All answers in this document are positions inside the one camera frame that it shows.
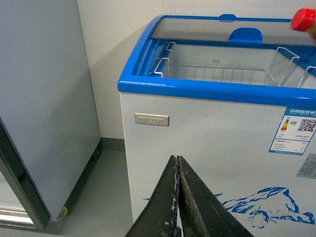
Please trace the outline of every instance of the blue mountain graphic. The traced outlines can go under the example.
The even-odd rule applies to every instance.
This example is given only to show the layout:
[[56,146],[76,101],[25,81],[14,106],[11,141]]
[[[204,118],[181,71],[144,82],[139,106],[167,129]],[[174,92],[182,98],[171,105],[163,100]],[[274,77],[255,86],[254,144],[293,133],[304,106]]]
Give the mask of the blue mountain graphic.
[[250,215],[248,220],[255,228],[264,228],[269,221],[277,223],[276,219],[315,224],[314,215],[301,213],[289,189],[284,187],[265,188],[248,197],[225,201],[222,205],[231,212]]

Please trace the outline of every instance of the grey refrigerator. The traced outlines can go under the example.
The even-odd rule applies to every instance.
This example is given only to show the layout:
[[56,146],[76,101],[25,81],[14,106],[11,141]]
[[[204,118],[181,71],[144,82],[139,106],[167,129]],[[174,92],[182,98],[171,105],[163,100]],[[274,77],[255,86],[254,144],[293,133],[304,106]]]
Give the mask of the grey refrigerator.
[[76,0],[0,3],[0,225],[56,221],[100,142]]

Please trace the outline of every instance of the energy label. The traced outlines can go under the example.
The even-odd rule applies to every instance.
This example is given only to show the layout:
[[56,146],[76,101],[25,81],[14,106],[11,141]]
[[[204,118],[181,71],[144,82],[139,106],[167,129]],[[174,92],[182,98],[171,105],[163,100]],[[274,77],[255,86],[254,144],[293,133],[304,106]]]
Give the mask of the energy label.
[[287,108],[269,152],[303,155],[316,128],[316,109]]

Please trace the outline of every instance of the sticker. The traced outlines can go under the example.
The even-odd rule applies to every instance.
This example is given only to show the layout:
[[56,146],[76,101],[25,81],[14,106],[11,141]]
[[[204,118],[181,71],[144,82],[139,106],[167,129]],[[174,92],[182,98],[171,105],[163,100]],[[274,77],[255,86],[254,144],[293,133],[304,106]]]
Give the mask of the sticker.
[[316,129],[316,109],[287,108],[269,152],[302,156]]
[[316,154],[309,154],[296,177],[316,179]]

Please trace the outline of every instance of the grey floor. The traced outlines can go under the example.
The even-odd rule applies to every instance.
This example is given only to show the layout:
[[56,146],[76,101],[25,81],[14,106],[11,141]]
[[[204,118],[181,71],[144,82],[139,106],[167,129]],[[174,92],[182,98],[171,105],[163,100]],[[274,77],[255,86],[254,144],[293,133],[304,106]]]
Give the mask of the grey floor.
[[67,216],[44,231],[0,227],[1,237],[123,237],[132,225],[125,152],[103,151],[91,160]]

